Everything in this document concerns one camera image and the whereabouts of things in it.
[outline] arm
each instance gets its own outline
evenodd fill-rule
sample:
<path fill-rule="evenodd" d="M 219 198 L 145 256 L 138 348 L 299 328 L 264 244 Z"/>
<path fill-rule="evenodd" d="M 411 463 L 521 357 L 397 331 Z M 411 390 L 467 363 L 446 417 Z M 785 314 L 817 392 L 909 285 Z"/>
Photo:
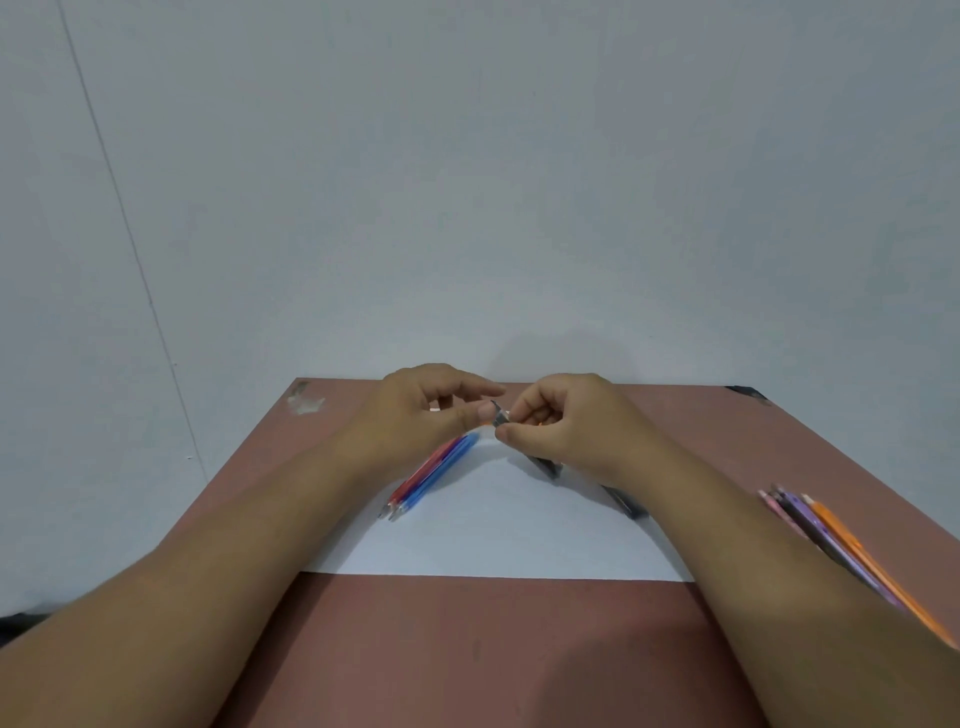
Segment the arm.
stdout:
<path fill-rule="evenodd" d="M 496 431 L 508 445 L 568 463 L 650 511 L 774 726 L 956 725 L 960 655 L 657 431 L 605 379 L 547 377 L 511 419 Z"/>
<path fill-rule="evenodd" d="M 0 650 L 0 724 L 206 726 L 298 571 L 359 501 L 493 417 L 503 388 L 446 365 L 388 376 L 298 455 Z M 452 406 L 452 395 L 468 403 Z M 445 411 L 430 412 L 437 400 Z"/>

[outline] bundle of pencils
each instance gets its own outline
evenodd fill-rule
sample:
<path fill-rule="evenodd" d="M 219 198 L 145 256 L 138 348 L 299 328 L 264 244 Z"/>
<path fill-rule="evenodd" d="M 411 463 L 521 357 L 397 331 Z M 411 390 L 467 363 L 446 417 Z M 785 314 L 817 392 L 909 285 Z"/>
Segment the bundle of pencils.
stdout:
<path fill-rule="evenodd" d="M 757 494 L 774 514 L 812 541 L 833 561 L 895 607 L 919 619 L 945 643 L 957 648 L 947 629 L 894 581 L 823 503 L 804 494 L 790 493 L 776 485 L 769 492 L 757 491 Z"/>
<path fill-rule="evenodd" d="M 378 518 L 387 518 L 396 521 L 400 516 L 409 511 L 420 499 L 426 495 L 441 477 L 444 476 L 453 464 L 462 458 L 467 451 L 472 448 L 480 435 L 476 432 L 470 432 L 463 437 L 458 437 L 438 449 L 426 462 L 423 463 L 417 471 L 400 483 L 399 487 L 391 494 L 390 499 L 383 506 Z"/>

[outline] brown table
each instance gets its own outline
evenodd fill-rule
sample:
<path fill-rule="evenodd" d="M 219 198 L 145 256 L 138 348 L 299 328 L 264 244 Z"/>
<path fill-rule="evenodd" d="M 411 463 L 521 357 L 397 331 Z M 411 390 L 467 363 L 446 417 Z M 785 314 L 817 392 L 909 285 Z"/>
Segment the brown table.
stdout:
<path fill-rule="evenodd" d="M 522 386 L 511 385 L 502 399 L 513 401 Z M 328 436 L 372 387 L 295 381 L 175 530 Z M 779 482 L 821 499 L 960 635 L 960 542 L 839 450 L 774 404 L 724 387 L 624 391 L 745 489 Z M 719 728 L 765 721 L 692 584 L 304 573 L 217 725 Z"/>

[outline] white paper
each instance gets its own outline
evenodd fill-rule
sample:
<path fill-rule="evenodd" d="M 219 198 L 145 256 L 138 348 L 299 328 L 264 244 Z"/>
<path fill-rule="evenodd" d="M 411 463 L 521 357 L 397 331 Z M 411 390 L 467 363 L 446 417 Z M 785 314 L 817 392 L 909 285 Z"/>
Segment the white paper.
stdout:
<path fill-rule="evenodd" d="M 343 523 L 308 570 L 691 580 L 651 519 L 631 521 L 570 468 L 551 482 L 491 427 L 412 510 L 379 521 L 395 486 Z"/>

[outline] hand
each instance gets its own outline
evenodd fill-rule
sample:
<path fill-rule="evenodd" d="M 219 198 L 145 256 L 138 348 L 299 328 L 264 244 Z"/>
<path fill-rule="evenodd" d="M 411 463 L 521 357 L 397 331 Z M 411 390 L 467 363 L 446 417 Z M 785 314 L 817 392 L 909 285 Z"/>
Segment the hand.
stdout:
<path fill-rule="evenodd" d="M 496 382 L 449 364 L 401 369 L 377 385 L 337 433 L 335 448 L 365 485 L 380 488 L 412 473 L 444 443 L 492 421 L 495 408 L 481 398 L 504 391 Z M 464 402 L 454 405 L 454 397 Z M 440 412 L 430 411 L 434 400 Z"/>
<path fill-rule="evenodd" d="M 610 485 L 619 479 L 627 455 L 657 433 L 632 402 L 598 375 L 545 377 L 517 398 L 510 419 L 496 429 L 501 442 Z"/>

